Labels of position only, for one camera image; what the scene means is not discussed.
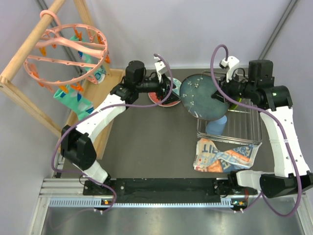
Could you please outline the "red teal floral plate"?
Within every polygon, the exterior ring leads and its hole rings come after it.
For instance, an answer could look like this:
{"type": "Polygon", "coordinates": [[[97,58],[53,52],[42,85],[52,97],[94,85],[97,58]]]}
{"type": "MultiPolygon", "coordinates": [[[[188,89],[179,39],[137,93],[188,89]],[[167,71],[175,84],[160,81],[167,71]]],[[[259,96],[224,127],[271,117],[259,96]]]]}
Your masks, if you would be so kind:
{"type": "MultiPolygon", "coordinates": [[[[180,90],[181,82],[176,78],[173,78],[173,81],[174,81],[174,85],[173,85],[172,93],[169,97],[176,96],[177,98],[180,99],[179,90],[180,90]]],[[[160,100],[158,100],[158,98],[157,98],[156,93],[148,93],[148,97],[153,103],[160,102],[160,100]]],[[[173,107],[175,105],[161,105],[161,104],[159,104],[159,106],[160,107],[173,107]]]]}

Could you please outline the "dark blue speckled plate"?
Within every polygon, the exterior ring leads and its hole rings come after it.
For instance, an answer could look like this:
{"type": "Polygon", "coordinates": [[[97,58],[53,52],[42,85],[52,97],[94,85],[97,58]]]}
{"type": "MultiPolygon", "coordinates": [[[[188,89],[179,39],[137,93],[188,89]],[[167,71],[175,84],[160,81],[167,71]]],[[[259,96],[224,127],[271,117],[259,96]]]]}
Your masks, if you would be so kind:
{"type": "Polygon", "coordinates": [[[182,81],[179,95],[184,108],[192,116],[208,121],[218,120],[228,111],[229,104],[212,99],[217,88],[206,74],[193,74],[182,81]]]}

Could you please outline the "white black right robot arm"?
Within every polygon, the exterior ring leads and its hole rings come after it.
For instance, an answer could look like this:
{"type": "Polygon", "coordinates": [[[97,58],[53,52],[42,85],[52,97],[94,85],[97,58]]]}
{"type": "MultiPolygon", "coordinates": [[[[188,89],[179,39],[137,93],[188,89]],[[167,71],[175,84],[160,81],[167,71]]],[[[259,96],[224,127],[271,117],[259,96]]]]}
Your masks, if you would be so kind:
{"type": "Polygon", "coordinates": [[[293,123],[291,94],[286,86],[275,86],[273,62],[252,60],[245,82],[237,81],[239,60],[224,58],[219,66],[226,70],[217,93],[227,101],[256,110],[267,129],[274,157],[274,172],[240,170],[228,181],[232,193],[246,187],[260,190],[267,198],[301,194],[313,187],[313,174],[306,163],[293,123]]]}

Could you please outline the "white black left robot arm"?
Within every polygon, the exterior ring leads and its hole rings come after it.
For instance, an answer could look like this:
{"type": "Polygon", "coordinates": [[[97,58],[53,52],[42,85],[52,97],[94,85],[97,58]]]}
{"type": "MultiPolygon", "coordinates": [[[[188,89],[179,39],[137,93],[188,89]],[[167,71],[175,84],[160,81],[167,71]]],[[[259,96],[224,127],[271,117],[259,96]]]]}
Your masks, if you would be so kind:
{"type": "Polygon", "coordinates": [[[109,92],[104,101],[77,125],[67,125],[62,130],[61,155],[95,181],[94,188],[100,194],[108,193],[111,188],[111,177],[97,161],[94,147],[102,130],[127,108],[133,107],[140,93],[155,94],[157,105],[180,101],[181,82],[171,75],[166,76],[168,68],[162,60],[156,60],[155,69],[147,76],[143,62],[130,61],[122,81],[109,92]]]}

